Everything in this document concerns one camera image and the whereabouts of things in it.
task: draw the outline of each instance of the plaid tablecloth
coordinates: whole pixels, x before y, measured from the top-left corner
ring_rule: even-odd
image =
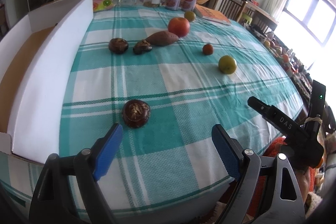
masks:
[[[136,42],[166,30],[171,18],[182,15],[142,6],[99,12],[73,63],[59,153],[77,154],[104,136],[113,123],[123,125],[117,157],[98,182],[119,215],[170,206],[227,183],[230,177],[211,141],[211,128],[217,123],[244,148],[263,153],[279,134],[247,106],[250,96],[293,118],[303,105],[276,60],[236,22],[226,26],[198,18],[190,24],[190,33],[173,45],[133,54]],[[125,54],[110,53],[108,42],[114,37],[129,42]],[[202,54],[205,43],[213,45],[213,55]],[[223,55],[236,59],[234,74],[218,70]],[[151,107],[148,123],[139,129],[125,126],[121,117],[123,105],[131,99]],[[0,168],[6,189],[29,202],[41,167],[0,155]],[[70,182],[76,206],[85,214],[76,180]]]

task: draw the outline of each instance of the red apple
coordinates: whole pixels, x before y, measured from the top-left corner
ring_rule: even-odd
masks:
[[[183,17],[175,17],[169,21],[168,32],[178,37],[185,37],[190,30],[189,21]]]

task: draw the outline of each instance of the blue gripper pad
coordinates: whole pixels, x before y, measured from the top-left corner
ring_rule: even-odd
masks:
[[[238,181],[241,178],[240,165],[244,159],[242,152],[220,124],[212,127],[211,138],[227,173]]]
[[[122,138],[123,127],[118,124],[96,157],[95,169],[93,172],[95,181],[100,180],[101,177],[106,175],[114,156],[119,150]]]

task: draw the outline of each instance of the window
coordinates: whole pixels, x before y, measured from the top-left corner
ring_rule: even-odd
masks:
[[[336,25],[336,8],[327,0],[287,0],[275,34],[307,68],[317,60]]]

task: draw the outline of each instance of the sweet potato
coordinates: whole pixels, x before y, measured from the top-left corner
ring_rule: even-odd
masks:
[[[161,31],[146,38],[146,41],[155,46],[167,46],[176,42],[179,37],[168,31]]]

